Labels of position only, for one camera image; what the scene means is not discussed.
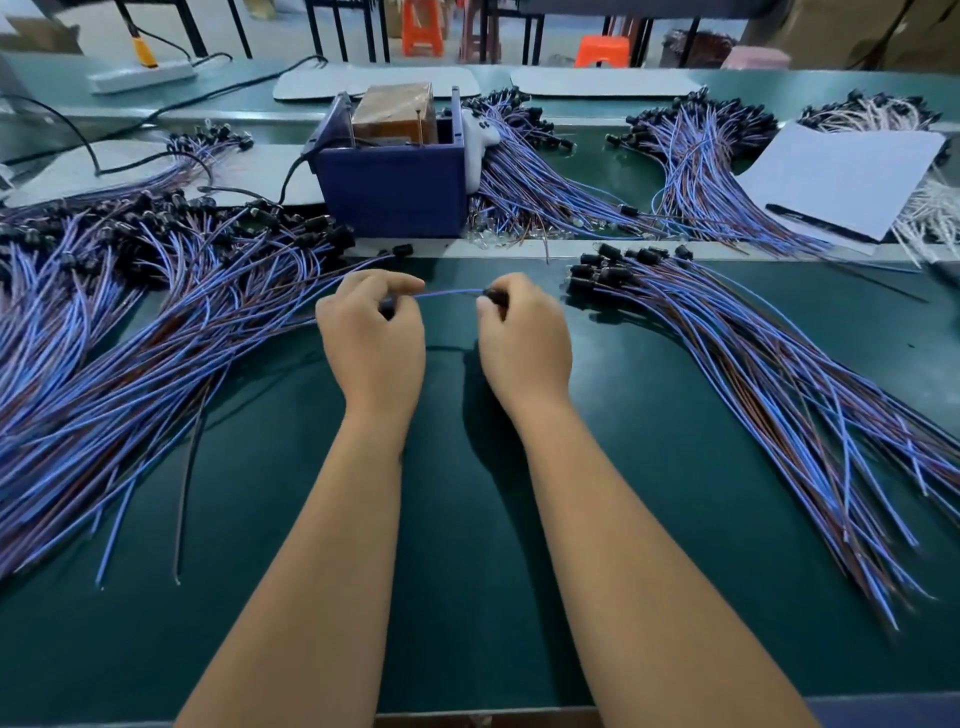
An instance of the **black marker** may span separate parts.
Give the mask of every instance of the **black marker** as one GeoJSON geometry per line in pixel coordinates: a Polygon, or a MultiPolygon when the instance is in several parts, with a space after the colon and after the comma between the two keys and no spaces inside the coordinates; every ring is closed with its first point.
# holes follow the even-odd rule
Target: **black marker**
{"type": "Polygon", "coordinates": [[[858,243],[872,243],[873,245],[879,245],[880,242],[879,240],[874,240],[870,235],[865,235],[862,232],[852,231],[849,228],[844,228],[842,225],[829,223],[826,220],[804,215],[802,212],[798,212],[795,209],[790,209],[789,207],[784,207],[783,205],[767,203],[764,207],[766,207],[768,211],[773,212],[775,215],[780,215],[781,217],[786,217],[790,220],[796,220],[798,223],[804,223],[804,225],[809,225],[812,228],[817,228],[825,232],[832,232],[834,235],[847,237],[850,240],[857,241],[858,243]]]}

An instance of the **yellow plug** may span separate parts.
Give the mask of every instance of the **yellow plug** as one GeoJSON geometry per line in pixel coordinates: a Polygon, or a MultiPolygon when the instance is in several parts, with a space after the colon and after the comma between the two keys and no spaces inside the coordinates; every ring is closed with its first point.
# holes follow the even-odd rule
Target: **yellow plug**
{"type": "Polygon", "coordinates": [[[131,40],[133,41],[133,51],[140,63],[147,68],[156,68],[154,54],[144,39],[140,36],[134,36],[131,40]]]}

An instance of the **blue plastic bin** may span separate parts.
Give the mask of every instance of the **blue plastic bin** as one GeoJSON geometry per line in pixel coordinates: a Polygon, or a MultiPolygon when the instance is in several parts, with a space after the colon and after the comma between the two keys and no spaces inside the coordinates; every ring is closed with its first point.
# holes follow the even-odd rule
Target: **blue plastic bin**
{"type": "Polygon", "coordinates": [[[438,144],[351,146],[342,93],[303,147],[331,215],[359,237],[460,237],[467,223],[460,91],[437,119],[438,144]]]}

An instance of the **red plastic stool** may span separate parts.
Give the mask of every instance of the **red plastic stool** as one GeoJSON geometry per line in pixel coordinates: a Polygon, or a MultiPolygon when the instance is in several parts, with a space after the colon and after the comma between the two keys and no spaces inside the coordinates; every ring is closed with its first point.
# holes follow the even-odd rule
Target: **red plastic stool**
{"type": "Polygon", "coordinates": [[[440,27],[440,0],[403,0],[403,55],[413,56],[418,45],[429,45],[436,57],[444,54],[444,37],[440,27]],[[421,17],[427,18],[424,26],[417,24],[416,4],[421,17]]]}
{"type": "Polygon", "coordinates": [[[630,39],[626,36],[584,36],[577,51],[575,68],[606,61],[614,68],[630,65],[630,39]]]}

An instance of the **person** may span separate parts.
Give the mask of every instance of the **person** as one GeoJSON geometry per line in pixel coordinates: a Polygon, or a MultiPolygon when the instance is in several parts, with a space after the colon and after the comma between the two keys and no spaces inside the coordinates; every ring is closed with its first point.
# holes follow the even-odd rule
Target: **person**
{"type": "MultiPolygon", "coordinates": [[[[606,728],[816,721],[754,635],[624,482],[568,394],[560,303],[522,274],[477,299],[483,372],[526,450],[566,618],[606,728]]],[[[317,303],[346,412],[293,529],[184,705],[178,728],[372,726],[426,361],[410,294],[363,271],[317,303]],[[396,297],[387,321],[378,305],[396,297]]]]}

